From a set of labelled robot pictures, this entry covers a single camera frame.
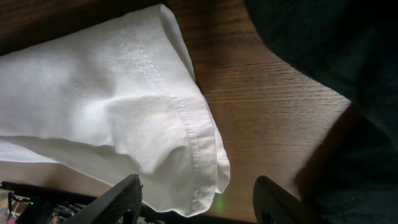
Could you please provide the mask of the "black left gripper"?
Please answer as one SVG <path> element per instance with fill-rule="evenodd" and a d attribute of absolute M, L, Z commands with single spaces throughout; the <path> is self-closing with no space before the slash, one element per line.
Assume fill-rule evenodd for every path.
<path fill-rule="evenodd" d="M 38 187 L 1 182 L 1 223 L 63 223 L 83 210 L 96 197 Z M 175 212 L 157 213 L 143 205 L 137 220 L 147 224 L 244 224 L 244 221 L 197 215 L 182 217 Z"/>

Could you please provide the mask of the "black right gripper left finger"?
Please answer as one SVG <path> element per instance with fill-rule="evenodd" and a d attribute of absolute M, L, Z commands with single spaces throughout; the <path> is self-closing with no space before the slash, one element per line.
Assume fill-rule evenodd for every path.
<path fill-rule="evenodd" d="M 142 205 L 142 184 L 131 174 L 64 221 L 64 224 L 136 224 Z"/>

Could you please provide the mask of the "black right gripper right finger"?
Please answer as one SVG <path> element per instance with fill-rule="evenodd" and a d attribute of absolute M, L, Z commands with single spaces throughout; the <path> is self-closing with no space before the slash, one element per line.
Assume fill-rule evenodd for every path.
<path fill-rule="evenodd" d="M 326 221 L 270 178 L 259 176 L 252 204 L 260 224 L 324 224 Z"/>

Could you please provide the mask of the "white t-shirt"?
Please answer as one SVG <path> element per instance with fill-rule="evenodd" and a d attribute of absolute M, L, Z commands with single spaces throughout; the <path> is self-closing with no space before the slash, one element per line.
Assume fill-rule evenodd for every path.
<path fill-rule="evenodd" d="M 230 164 L 177 20 L 158 4 L 1 57 L 1 159 L 50 162 L 206 212 Z"/>

